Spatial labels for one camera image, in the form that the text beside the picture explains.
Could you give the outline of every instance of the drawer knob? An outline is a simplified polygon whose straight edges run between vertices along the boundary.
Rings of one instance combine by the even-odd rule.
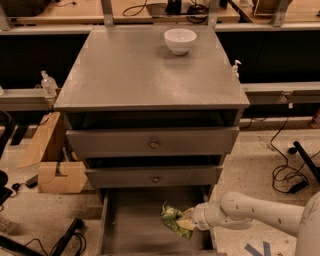
[[[153,181],[154,183],[158,183],[159,180],[160,180],[160,179],[159,179],[158,176],[153,176],[153,180],[152,180],[152,181]]]
[[[155,140],[153,140],[153,141],[150,142],[150,147],[152,149],[157,149],[159,147],[159,143],[156,142]]]

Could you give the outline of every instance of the black panel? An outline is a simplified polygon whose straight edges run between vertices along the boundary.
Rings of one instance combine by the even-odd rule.
[[[0,36],[0,84],[5,89],[34,88],[47,70],[64,84],[88,35]]]
[[[320,81],[320,31],[218,32],[241,83]]]
[[[245,109],[243,118],[310,116],[311,120],[320,104],[296,103],[293,106],[289,109],[287,104],[250,105]]]

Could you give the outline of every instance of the cardboard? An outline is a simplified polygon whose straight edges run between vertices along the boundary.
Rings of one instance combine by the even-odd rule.
[[[59,112],[45,115],[24,152],[18,168],[39,164],[38,191],[80,193],[87,183],[83,162],[61,162],[67,145],[66,128]]]
[[[41,162],[38,191],[40,193],[80,193],[87,182],[85,170],[82,162]]]
[[[45,115],[17,167],[28,167],[41,161],[60,161],[62,147],[67,143],[65,134],[66,128],[59,112]]]

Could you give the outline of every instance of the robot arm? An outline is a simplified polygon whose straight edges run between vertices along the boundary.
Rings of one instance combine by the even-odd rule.
[[[213,226],[245,229],[252,220],[268,224],[297,237],[304,207],[288,205],[248,197],[238,192],[225,193],[220,202],[199,204],[191,220],[200,230]]]
[[[219,202],[197,205],[178,225],[208,230],[215,226],[246,229],[261,221],[297,237],[295,256],[318,255],[320,251],[320,192],[305,207],[264,201],[237,192],[225,193]]]

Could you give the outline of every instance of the spray bottle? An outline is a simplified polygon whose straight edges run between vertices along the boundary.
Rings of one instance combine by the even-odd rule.
[[[314,116],[312,117],[309,127],[312,129],[319,129],[320,128],[320,108],[316,111]]]
[[[56,89],[58,89],[56,81],[50,77],[46,71],[41,71],[43,79],[41,80],[41,86],[46,93],[46,97],[56,97]]]
[[[238,65],[241,65],[241,62],[238,60],[234,61],[234,65],[232,66],[232,72],[236,73],[236,76],[239,78],[239,73],[238,73]]]

